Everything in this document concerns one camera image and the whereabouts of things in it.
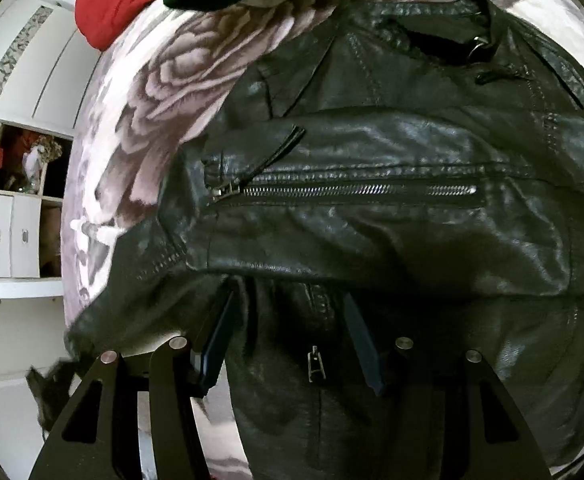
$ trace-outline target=zipper teeth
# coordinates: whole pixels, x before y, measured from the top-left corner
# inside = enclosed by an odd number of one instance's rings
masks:
[[[315,186],[246,186],[243,189],[245,196],[252,198],[262,198],[266,196],[279,196],[284,198],[312,198],[325,196],[347,196],[347,195],[384,195],[384,194],[407,194],[410,190],[404,184],[342,184],[335,185],[315,185]],[[477,191],[476,186],[424,186],[421,190],[427,196],[471,196]]]

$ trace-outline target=zipper pull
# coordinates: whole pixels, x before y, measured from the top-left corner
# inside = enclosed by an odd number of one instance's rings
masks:
[[[307,355],[307,378],[313,383],[312,376],[320,373],[325,381],[325,369],[323,360],[317,346],[312,346],[312,351]]]
[[[218,202],[224,198],[235,196],[243,192],[243,186],[251,181],[255,176],[261,173],[265,168],[274,164],[292,148],[294,148],[301,140],[301,137],[305,134],[305,129],[299,126],[294,126],[290,134],[286,137],[286,140],[264,161],[256,165],[256,167],[247,174],[237,176],[230,182],[224,182],[220,186],[214,187],[211,191],[213,202]]]
[[[241,179],[236,178],[232,182],[227,182],[226,184],[221,184],[220,186],[212,188],[212,201],[218,202],[224,198],[228,198],[234,195],[239,195],[243,192],[241,189]]]

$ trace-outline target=jacket zipper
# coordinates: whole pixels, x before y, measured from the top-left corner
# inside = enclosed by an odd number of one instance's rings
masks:
[[[326,380],[323,359],[317,346],[313,345],[307,355],[307,377],[310,387],[309,435],[306,449],[306,459],[310,467],[321,468],[321,430],[323,412],[323,384]]]
[[[397,198],[404,202],[413,198],[421,201],[427,198],[446,199],[461,198],[479,195],[475,184],[432,184],[421,180],[394,181],[363,180],[348,181],[344,179],[327,180],[326,182],[299,184],[295,177],[289,176],[290,182],[272,184],[264,182],[263,171],[287,155],[306,134],[306,130],[294,126],[281,145],[271,154],[264,157],[253,167],[237,175],[227,178],[219,186],[210,190],[211,203],[217,203],[229,198],[236,198],[238,202],[264,202],[277,200],[347,200],[349,198]]]
[[[392,182],[345,182],[342,184],[259,184],[238,187],[216,187],[212,190],[214,202],[230,197],[242,197],[246,202],[264,200],[311,200],[341,198],[460,198],[477,196],[475,184],[426,184]]]

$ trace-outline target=black leather jacket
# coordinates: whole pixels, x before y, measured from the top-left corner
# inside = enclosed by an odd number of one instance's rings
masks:
[[[231,283],[255,478],[368,478],[382,459],[389,407],[344,336],[345,289],[389,294],[397,336],[442,375],[480,349],[547,463],[568,462],[584,444],[584,69],[486,0],[342,4],[179,150],[69,349],[194,332]]]

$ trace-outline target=metal bolt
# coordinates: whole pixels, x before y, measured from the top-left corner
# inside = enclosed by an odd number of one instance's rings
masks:
[[[181,348],[185,348],[187,344],[188,340],[181,336],[170,339],[170,348],[172,350],[181,350]]]
[[[109,365],[117,360],[118,354],[114,350],[106,350],[101,354],[101,362],[104,365]]]
[[[412,341],[409,337],[399,337],[394,342],[394,344],[401,350],[409,350],[414,346],[414,341]]]
[[[468,350],[466,352],[466,359],[471,363],[480,363],[481,361],[483,361],[483,356],[481,355],[480,352],[477,352],[476,350]]]

